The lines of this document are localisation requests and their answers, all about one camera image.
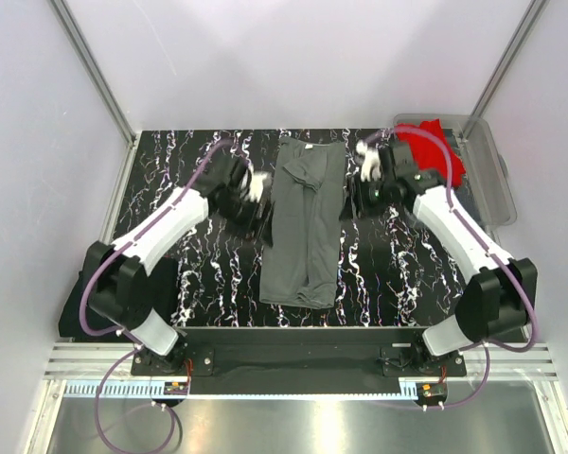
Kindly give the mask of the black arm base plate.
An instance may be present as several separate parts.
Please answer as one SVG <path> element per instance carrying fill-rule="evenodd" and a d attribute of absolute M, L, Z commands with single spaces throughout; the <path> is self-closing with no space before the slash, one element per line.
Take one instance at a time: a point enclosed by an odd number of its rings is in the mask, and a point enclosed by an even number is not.
<path fill-rule="evenodd" d="M 194 397 L 278 398 L 318 394 L 410 396 L 400 381 L 460 378 L 464 359 L 423 357 L 412 327 L 193 327 L 166 359 L 133 358 L 137 376 L 191 374 Z"/>

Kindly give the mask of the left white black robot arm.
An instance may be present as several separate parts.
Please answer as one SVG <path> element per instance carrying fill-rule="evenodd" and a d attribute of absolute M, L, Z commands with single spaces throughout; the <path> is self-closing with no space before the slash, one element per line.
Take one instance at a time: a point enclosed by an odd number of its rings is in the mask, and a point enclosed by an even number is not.
<path fill-rule="evenodd" d="M 271 182 L 270 173 L 254 171 L 243 159 L 220 156 L 129 233 L 92 244 L 82 269 L 82 330 L 128 337 L 136 359 L 158 375 L 185 368 L 186 336 L 165 315 L 176 280 L 159 265 L 177 241 L 212 216 L 223 218 L 234 236 L 271 244 Z"/>

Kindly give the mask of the grey t shirt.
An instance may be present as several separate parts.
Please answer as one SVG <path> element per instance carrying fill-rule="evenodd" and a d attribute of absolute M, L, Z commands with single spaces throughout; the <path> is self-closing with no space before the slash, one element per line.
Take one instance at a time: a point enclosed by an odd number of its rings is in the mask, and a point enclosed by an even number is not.
<path fill-rule="evenodd" d="M 272 189 L 273 245 L 262 253 L 261 303 L 310 309 L 334 305 L 345 182 L 344 143 L 279 140 Z"/>

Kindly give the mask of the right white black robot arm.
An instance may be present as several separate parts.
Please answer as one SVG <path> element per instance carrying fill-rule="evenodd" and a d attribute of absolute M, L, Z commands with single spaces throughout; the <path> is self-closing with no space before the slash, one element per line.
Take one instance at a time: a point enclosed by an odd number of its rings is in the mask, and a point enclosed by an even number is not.
<path fill-rule="evenodd" d="M 403 205 L 436 236 L 466 283 L 453 314 L 411 343 L 407 366 L 431 375 L 463 350 L 538 326 L 536 266 L 515 259 L 485 233 L 454 195 L 450 179 L 436 169 L 419 169 L 403 143 L 376 149 L 361 141 L 356 152 L 361 169 L 347 180 L 341 217 L 371 218 Z"/>

